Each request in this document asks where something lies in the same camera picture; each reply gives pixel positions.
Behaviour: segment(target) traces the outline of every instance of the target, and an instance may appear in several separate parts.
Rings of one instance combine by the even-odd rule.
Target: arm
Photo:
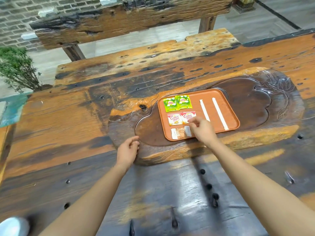
[[[94,236],[121,179],[134,162],[138,136],[127,139],[117,151],[117,162],[95,185],[53,221],[40,236]]]
[[[209,121],[192,118],[190,128],[218,158],[270,236],[315,235],[315,212],[221,143]]]

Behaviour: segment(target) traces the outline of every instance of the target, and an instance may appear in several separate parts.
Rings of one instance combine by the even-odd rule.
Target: brick wall
[[[38,11],[49,7],[69,13],[96,9],[101,4],[100,0],[0,0],[0,46],[44,50],[39,39],[23,40],[21,34],[32,31],[29,23],[41,19]]]

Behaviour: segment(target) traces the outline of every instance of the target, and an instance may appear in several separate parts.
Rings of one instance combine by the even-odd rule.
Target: orange plastic tray
[[[174,97],[175,95],[189,95],[190,101],[192,108],[189,109],[181,109],[179,111],[173,111],[173,112],[166,112],[165,107],[164,107],[164,98],[171,98]],[[171,129],[172,128],[181,128],[184,126],[187,126],[188,124],[183,124],[183,125],[175,125],[175,126],[170,126],[168,122],[167,115],[171,113],[180,113],[180,112],[189,112],[189,111],[195,111],[196,116],[202,117],[203,119],[206,119],[205,115],[203,114],[203,110],[200,105],[200,99],[203,100],[203,103],[205,105],[205,108],[207,110],[207,114],[209,116],[210,122],[212,123],[215,132],[224,132],[224,131],[231,131],[235,130],[240,126],[240,122],[232,110],[230,104],[226,100],[225,96],[223,93],[218,90],[218,89],[207,89],[207,90],[202,90],[202,91],[196,91],[196,92],[191,92],[191,93],[180,93],[180,94],[175,94],[175,95],[169,95],[169,96],[164,96],[158,100],[158,108],[160,112],[160,117],[162,121],[162,126],[163,126],[163,131],[166,139],[169,141],[179,141],[182,139],[172,139],[172,134],[171,134]],[[228,130],[225,130],[222,122],[220,120],[220,117],[218,115],[218,112],[216,111],[216,108],[213,104],[212,98],[215,98],[218,106],[222,112],[222,115],[224,117],[224,120],[228,126]]]

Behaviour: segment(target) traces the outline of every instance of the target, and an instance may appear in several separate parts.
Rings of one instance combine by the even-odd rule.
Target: wooden table
[[[314,31],[242,45],[218,29],[58,66],[55,88],[32,94],[16,126],[0,131],[0,220],[25,216],[37,235],[113,166],[115,147],[136,132],[139,157],[99,235],[128,235],[130,219],[136,235],[228,235],[231,227],[265,235],[214,155],[194,139],[167,145],[154,134],[157,99],[211,87],[224,91],[241,121],[219,134],[222,141],[315,209]]]

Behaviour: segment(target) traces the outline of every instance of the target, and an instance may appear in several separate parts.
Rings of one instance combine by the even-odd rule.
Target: green tea packet
[[[178,103],[178,109],[192,108],[189,95],[176,95],[175,100]]]
[[[178,103],[177,103],[177,101],[175,100],[174,97],[172,97],[172,98],[164,98],[163,102],[164,102],[164,107],[165,107],[165,110],[166,110],[167,113],[179,110],[178,109]]]

